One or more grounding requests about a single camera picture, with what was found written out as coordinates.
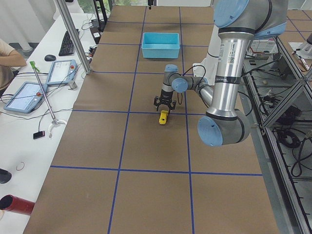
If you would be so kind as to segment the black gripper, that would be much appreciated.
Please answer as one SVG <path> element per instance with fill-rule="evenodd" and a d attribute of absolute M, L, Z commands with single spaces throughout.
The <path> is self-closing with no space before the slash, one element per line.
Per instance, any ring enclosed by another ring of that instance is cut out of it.
<path fill-rule="evenodd" d="M 154 106 L 158 111 L 159 106 L 167 105 L 168 106 L 168 113 L 170 114 L 171 111 L 174 111 L 176 108 L 176 100 L 172 100 L 173 91 L 167 92 L 165 90 L 161 90 L 160 97 L 155 96 L 154 98 Z"/>

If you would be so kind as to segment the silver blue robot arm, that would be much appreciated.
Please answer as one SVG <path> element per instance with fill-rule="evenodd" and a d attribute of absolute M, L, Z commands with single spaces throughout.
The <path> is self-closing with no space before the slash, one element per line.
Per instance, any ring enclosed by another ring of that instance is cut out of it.
<path fill-rule="evenodd" d="M 247 47 L 254 39 L 281 35 L 286 29 L 287 9 L 286 0 L 220 0 L 214 8 L 214 24 L 220 38 L 214 85 L 210 86 L 203 77 L 182 76 L 177 66 L 168 64 L 154 105 L 173 110 L 174 92 L 194 90 L 208 105 L 197 125 L 201 140 L 208 146 L 244 141 L 250 124 L 235 103 Z"/>

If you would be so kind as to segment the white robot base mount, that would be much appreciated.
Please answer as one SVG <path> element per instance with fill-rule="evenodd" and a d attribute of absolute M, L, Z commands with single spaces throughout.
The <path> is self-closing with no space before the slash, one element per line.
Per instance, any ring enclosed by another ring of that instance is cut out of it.
<path fill-rule="evenodd" d="M 194 76 L 204 76 L 209 85 L 215 84 L 220 45 L 221 39 L 218 36 L 218 27 L 214 25 L 206 57 L 201 63 L 193 64 L 195 66 L 193 68 Z"/>

